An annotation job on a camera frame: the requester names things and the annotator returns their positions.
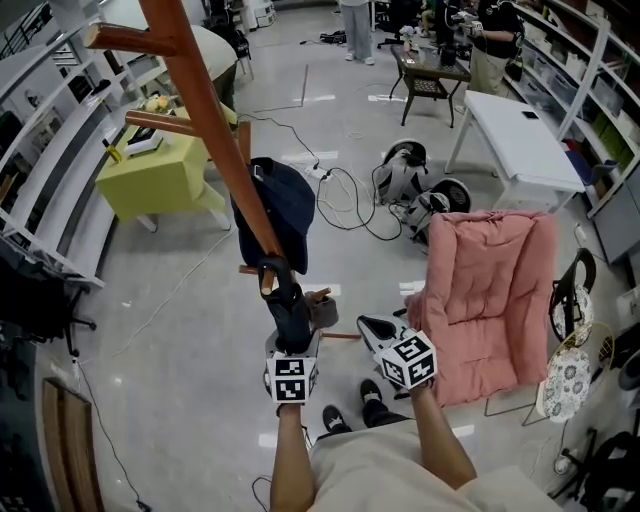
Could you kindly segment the brown wooden bench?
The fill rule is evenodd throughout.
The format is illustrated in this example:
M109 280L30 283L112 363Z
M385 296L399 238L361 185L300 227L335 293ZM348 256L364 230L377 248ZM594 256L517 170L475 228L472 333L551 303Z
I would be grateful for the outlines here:
M93 443L92 406L55 378L42 382L51 478L61 512L105 512Z

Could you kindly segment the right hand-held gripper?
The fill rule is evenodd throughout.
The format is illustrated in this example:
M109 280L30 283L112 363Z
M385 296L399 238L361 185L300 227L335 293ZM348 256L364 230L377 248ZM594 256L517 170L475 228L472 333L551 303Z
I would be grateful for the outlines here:
M425 384L438 373L433 343L422 332L404 332L408 324L391 315L360 315L356 327L368 349L375 353L384 378L405 389ZM396 339L388 347L388 340Z

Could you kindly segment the black chair with floral cushion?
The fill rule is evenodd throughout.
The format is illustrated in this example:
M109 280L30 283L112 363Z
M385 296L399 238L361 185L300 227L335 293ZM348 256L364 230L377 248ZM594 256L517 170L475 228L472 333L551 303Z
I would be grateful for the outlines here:
M574 334L569 343L580 347L589 339L594 321L590 292L595 278L595 258L588 249L581 248L562 277L553 282L549 318L559 341Z

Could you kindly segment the white shelving unit with boxes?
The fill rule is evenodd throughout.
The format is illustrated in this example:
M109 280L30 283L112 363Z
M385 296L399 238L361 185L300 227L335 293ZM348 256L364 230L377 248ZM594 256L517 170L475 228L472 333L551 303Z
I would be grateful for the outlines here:
M557 71L525 66L563 114L555 128L561 141L583 142L599 163L617 166L586 187L592 219L640 164L640 50L614 29L593 0L518 0L526 43Z

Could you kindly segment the pink padded lounge chair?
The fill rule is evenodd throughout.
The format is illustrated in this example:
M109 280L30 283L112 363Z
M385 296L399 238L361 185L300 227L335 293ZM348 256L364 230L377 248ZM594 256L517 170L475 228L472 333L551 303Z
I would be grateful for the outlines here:
M547 377L557 246L544 212L436 214L423 289L407 319L435 347L439 405L457 406Z

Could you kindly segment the person's right forearm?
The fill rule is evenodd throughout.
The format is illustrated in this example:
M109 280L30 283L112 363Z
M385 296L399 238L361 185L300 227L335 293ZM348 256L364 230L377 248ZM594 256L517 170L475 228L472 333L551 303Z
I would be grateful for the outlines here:
M477 477L471 459L455 436L430 387L410 391L423 467L453 489Z

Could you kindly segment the white curved shelving unit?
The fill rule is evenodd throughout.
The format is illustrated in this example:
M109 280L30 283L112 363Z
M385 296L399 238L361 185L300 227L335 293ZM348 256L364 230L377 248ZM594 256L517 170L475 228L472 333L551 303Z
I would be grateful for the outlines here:
M164 67L84 45L97 22L145 27L138 0L0 0L0 27L12 14L26 47L0 55L0 240L64 278L101 287L115 218L95 187L104 144L121 138L148 73Z

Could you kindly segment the black umbrella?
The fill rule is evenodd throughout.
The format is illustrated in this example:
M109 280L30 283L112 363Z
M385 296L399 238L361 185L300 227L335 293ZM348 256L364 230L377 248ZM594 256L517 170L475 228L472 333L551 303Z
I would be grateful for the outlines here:
M271 271L277 280L277 286L269 294L261 292L276 324L277 349L287 355L306 352L313 336L309 310L287 261L280 256L264 257L259 261L257 270L261 285L267 271Z

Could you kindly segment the person's left black shoe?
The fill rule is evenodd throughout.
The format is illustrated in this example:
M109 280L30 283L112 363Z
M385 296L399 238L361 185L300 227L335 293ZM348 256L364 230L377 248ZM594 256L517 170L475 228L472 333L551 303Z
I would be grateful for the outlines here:
M322 420L328 434L351 432L340 410L334 405L327 405L322 411Z

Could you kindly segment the brown wooden coat stand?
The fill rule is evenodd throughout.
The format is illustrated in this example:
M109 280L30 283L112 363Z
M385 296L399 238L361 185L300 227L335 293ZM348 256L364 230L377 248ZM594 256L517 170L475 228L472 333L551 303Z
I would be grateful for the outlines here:
M139 0L139 4L147 29L93 23L86 34L85 45L91 49L148 53L164 60L187 115L132 110L126 120L138 127L202 140L229 190L237 219L245 229L244 244L259 248L257 262L252 267L258 276L257 267L262 258L286 258L249 174L250 126L242 122L236 130L231 129L181 0ZM267 271L260 292L269 294L276 286L274 274Z

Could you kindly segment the person's left forearm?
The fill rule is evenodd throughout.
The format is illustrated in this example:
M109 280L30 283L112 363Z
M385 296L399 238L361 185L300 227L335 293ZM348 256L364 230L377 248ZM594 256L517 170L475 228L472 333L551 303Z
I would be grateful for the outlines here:
M278 410L277 446L270 488L270 512L307 512L315 500L314 476L298 404Z

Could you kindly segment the person's beige shirt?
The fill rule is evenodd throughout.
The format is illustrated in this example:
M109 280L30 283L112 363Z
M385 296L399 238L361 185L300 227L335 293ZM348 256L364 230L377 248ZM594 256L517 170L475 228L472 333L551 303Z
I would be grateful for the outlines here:
M515 466L453 489L421 465L413 420L324 437L310 459L309 512L562 512Z

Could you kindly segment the black swivel chair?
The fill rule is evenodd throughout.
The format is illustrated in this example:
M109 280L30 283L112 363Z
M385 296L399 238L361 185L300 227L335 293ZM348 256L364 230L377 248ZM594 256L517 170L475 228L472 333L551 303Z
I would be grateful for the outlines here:
M560 455L576 472L548 496L565 495L587 512L640 512L640 437L620 432L595 449L597 431L588 430L582 460L564 448Z

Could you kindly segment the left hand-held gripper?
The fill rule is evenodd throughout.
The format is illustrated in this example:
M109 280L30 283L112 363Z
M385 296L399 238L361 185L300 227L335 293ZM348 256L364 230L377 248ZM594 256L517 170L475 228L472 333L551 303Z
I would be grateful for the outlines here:
M278 338L277 333L272 333L265 342L265 389L274 403L307 403L318 377L317 358L279 352ZM320 340L321 331L316 329L307 349L308 356L318 354Z

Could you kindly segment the black office chair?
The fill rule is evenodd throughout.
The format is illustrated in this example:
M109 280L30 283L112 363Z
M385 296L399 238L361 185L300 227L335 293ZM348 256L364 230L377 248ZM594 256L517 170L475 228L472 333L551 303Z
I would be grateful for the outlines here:
M35 268L36 274L27 275L0 258L0 321L18 326L35 342L65 339L70 356L77 358L80 352L74 346L71 326L97 328L95 322L76 316L79 300L90 288L86 284L69 286L42 266Z

